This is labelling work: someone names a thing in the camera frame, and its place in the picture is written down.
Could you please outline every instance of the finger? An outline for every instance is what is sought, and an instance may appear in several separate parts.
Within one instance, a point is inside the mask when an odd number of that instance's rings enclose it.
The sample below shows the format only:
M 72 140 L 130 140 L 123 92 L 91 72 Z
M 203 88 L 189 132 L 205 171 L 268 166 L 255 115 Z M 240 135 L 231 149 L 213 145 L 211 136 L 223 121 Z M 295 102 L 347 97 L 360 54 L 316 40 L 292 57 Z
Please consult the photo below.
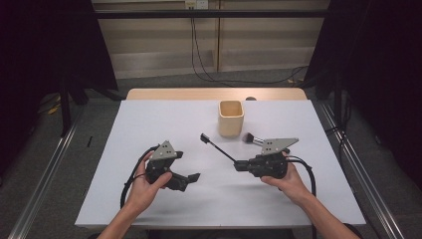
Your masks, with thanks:
M 142 159 L 139 166 L 137 167 L 136 174 L 144 174 L 145 173 L 145 164 L 146 161 L 151 157 L 151 155 L 154 153 L 154 151 L 150 151 L 146 154 L 146 156 Z
M 277 178 L 274 178 L 272 176 L 262 176 L 261 181 L 264 183 L 267 183 L 271 186 L 276 186 L 280 189 L 281 186 L 283 186 L 283 181 Z
M 156 188 L 163 187 L 173 176 L 171 172 L 165 172 L 152 184 Z

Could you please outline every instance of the black curtain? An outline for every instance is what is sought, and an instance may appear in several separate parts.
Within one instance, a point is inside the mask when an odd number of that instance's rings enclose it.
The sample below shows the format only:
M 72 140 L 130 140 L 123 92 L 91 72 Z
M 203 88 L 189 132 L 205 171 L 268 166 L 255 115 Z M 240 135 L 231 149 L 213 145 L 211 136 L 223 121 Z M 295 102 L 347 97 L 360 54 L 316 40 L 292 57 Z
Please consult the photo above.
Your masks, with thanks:
M 99 22 L 78 12 L 93 13 L 91 0 L 0 1 L 0 173 L 62 79 L 77 102 L 85 82 L 117 90 Z
M 421 14 L 417 0 L 373 0 L 344 74 L 353 103 L 419 188 Z

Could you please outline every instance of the paper cup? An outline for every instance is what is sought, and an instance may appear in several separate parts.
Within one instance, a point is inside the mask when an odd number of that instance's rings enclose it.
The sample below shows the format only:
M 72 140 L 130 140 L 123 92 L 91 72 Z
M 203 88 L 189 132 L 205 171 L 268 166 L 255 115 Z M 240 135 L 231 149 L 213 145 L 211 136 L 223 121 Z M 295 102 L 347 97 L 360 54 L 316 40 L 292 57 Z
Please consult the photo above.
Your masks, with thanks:
M 218 107 L 218 132 L 224 137 L 235 137 L 243 126 L 244 111 L 239 101 L 222 101 Z

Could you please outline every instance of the hand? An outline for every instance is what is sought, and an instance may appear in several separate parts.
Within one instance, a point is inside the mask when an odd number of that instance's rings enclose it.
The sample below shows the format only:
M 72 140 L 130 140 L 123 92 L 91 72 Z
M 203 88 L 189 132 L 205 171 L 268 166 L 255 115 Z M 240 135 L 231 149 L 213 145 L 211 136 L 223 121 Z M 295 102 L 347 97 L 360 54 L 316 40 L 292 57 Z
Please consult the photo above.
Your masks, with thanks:
M 272 176 L 263 176 L 261 181 L 278 187 L 296 204 L 300 204 L 303 199 L 312 195 L 302 182 L 295 165 L 291 162 L 288 163 L 288 171 L 285 177 L 278 179 Z
M 124 204 L 124 206 L 127 205 L 131 210 L 134 210 L 136 214 L 143 212 L 152 203 L 158 189 L 163 188 L 172 176 L 171 172 L 165 172 L 154 183 L 149 184 L 145 175 L 145 162 L 151 155 L 152 152 L 148 153 L 139 164 L 135 176 L 140 176 L 132 183 L 129 197 Z

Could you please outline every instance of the gray floor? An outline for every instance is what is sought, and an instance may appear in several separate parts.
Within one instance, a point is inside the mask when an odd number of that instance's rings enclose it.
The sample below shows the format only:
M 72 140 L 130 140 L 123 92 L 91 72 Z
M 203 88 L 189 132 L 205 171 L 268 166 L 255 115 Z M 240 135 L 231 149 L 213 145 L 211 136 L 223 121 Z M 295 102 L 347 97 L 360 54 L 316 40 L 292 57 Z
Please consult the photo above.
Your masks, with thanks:
M 293 83 L 265 84 L 282 80 L 291 70 L 250 71 L 212 74 L 218 80 L 239 80 L 255 83 L 228 83 L 234 87 L 292 87 Z M 303 77 L 300 72 L 295 79 Z M 169 76 L 147 79 L 119 80 L 118 94 L 125 96 L 132 88 L 185 88 L 185 87 L 227 87 L 215 82 L 205 82 L 194 75 Z M 87 91 L 90 102 L 84 107 L 72 106 L 73 116 L 82 111 L 80 121 L 65 156 L 60 161 L 53 181 L 42 198 L 31 227 L 21 238 L 88 238 L 96 231 L 89 231 L 74 225 L 86 190 L 89 188 L 119 103 Z M 324 128 L 329 124 L 320 106 L 332 104 L 332 97 L 323 102 L 315 98 L 314 89 L 306 90 L 313 100 L 316 112 Z M 378 144 L 370 125 L 353 108 L 348 123 L 347 138 L 356 150 L 362 164 L 378 189 L 386 206 L 405 238 L 420 238 L 422 234 L 422 193 L 400 170 L 388 148 Z M 35 130 L 21 150 L 14 164 L 3 178 L 0 188 L 0 238 L 8 238 L 22 210 L 27 205 L 37 184 L 42 178 L 51 156 L 58 146 L 61 134 L 60 111 L 53 115 L 40 114 Z M 328 136 L 333 149 L 338 153 L 338 141 L 334 134 Z M 345 174 L 355 190 L 355 196 L 362 210 L 373 224 L 381 238 L 392 238 L 380 223 L 379 215 L 373 209 L 358 178 L 343 155 Z M 370 224 L 359 226 L 364 238 L 377 238 Z M 311 238 L 309 228 L 295 229 L 298 238 Z

